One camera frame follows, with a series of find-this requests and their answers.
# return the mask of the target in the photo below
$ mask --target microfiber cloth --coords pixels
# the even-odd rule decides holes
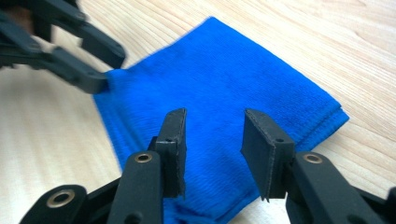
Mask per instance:
[[[187,109],[186,196],[164,200],[165,223],[226,223],[259,196],[240,153],[246,108],[272,117],[297,151],[348,120],[330,94],[215,18],[106,75],[94,101],[121,168],[148,148],[167,112]]]

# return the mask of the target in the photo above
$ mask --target black plastic part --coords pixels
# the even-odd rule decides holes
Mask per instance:
[[[383,223],[326,157],[299,152],[292,171],[314,223]]]
[[[305,203],[297,203],[289,195],[286,200],[286,210],[290,223],[292,224],[309,224],[313,223],[312,215]]]
[[[57,47],[44,66],[52,73],[87,93],[97,93],[107,84],[106,76],[75,58],[66,50]]]
[[[154,150],[163,162],[163,197],[184,196],[184,167],[186,162],[186,109],[169,112],[155,139]]]
[[[35,35],[51,41],[51,26],[57,25],[82,38],[82,48],[113,68],[120,68],[125,57],[122,46],[86,22],[76,0],[7,1],[2,7],[19,6],[32,13]],[[0,10],[0,68],[28,64],[34,69],[49,69],[58,77],[87,93],[98,93],[106,86],[106,76],[97,72],[64,49],[43,52],[25,30]]]
[[[34,18],[37,36],[51,41],[51,25],[82,38],[81,47],[113,68],[120,68],[126,53],[114,39],[86,22],[86,15],[78,10],[76,1],[38,0],[22,1]]]
[[[269,116],[247,109],[241,152],[262,199],[285,198],[282,172],[294,155],[292,139]]]
[[[120,179],[116,179],[88,195],[90,218],[88,224],[106,223]]]
[[[160,155],[138,152],[126,162],[107,223],[163,223]]]
[[[359,195],[379,216],[388,223],[396,223],[396,187],[389,190],[386,200],[355,188]]]
[[[41,53],[40,45],[0,10],[0,48],[5,45],[15,46],[27,55]]]
[[[102,31],[86,23],[81,27],[81,48],[113,68],[120,68],[126,57],[124,48]]]
[[[21,224],[86,223],[87,191],[78,185],[64,185],[41,196]]]

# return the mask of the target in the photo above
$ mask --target wooden surface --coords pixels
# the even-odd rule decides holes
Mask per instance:
[[[138,62],[215,16],[328,91],[350,121],[315,151],[354,186],[396,186],[395,1],[81,1],[90,22]],[[57,45],[107,68],[56,30]],[[92,191],[120,170],[90,95],[46,71],[0,71],[0,223],[17,223],[44,192]],[[283,201],[255,202],[233,223],[284,223]]]

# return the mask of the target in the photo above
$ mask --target blue towel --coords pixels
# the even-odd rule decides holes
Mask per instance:
[[[259,196],[240,153],[245,108],[271,116],[297,151],[348,120],[326,91],[215,18],[106,75],[94,100],[121,167],[147,149],[168,111],[187,109],[186,200],[164,201],[165,223],[226,223]]]

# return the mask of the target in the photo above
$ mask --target wooden table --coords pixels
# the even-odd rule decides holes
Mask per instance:
[[[81,1],[90,22],[138,62],[215,16],[337,99],[350,121],[315,151],[354,186],[396,186],[395,1]],[[55,43],[106,71],[56,30]],[[92,191],[120,176],[90,95],[27,66],[0,71],[0,223],[16,223],[63,184]],[[283,223],[284,201],[255,202],[233,223]]]

